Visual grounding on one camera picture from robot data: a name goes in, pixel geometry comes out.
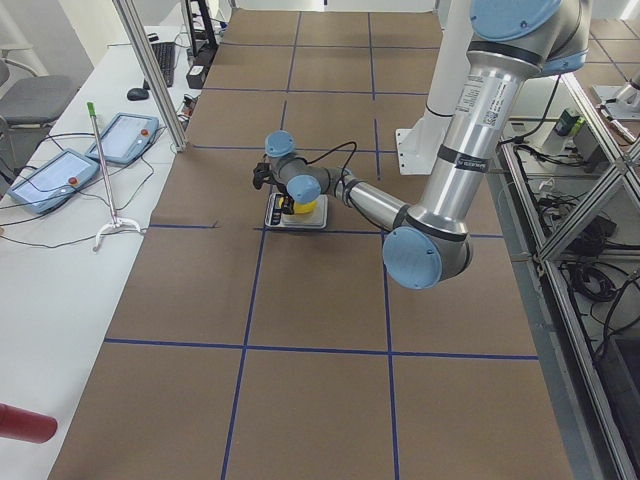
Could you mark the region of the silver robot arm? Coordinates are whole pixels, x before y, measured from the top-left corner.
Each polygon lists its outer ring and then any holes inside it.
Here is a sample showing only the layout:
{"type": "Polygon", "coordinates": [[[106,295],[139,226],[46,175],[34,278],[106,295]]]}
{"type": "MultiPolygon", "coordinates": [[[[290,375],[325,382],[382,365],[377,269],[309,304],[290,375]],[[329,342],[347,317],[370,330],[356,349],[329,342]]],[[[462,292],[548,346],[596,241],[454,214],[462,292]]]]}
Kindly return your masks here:
{"type": "Polygon", "coordinates": [[[408,289],[427,289],[462,273],[472,260],[465,219],[499,144],[513,103],[531,78],[584,65],[589,1],[473,1],[470,68],[419,202],[410,205],[356,178],[347,167],[317,167],[284,130],[265,139],[253,186],[270,184],[291,208],[329,194],[387,230],[383,261],[408,289]]]}

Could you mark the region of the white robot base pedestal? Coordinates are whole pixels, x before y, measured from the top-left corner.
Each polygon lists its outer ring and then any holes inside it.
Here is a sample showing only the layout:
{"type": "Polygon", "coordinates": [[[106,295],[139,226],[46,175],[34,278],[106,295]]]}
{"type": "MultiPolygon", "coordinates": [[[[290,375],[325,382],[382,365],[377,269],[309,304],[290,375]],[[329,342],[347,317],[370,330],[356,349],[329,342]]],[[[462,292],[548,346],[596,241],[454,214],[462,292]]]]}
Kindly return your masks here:
{"type": "Polygon", "coordinates": [[[402,175],[429,175],[470,72],[467,49],[473,35],[470,0],[438,1],[435,11],[443,30],[425,110],[410,129],[396,131],[402,175]]]}

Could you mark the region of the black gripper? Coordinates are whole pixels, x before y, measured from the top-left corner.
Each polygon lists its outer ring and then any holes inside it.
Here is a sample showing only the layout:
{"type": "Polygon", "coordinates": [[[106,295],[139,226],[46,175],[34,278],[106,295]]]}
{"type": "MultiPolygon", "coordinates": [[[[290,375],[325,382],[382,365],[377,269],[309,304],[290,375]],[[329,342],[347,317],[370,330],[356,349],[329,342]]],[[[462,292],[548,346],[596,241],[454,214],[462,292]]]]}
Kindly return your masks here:
{"type": "MultiPolygon", "coordinates": [[[[261,189],[265,184],[277,186],[279,182],[276,180],[272,164],[270,162],[258,162],[253,169],[252,184],[255,189],[261,189]]],[[[295,214],[295,200],[290,196],[283,196],[280,201],[280,210],[283,215],[295,214]]]]}

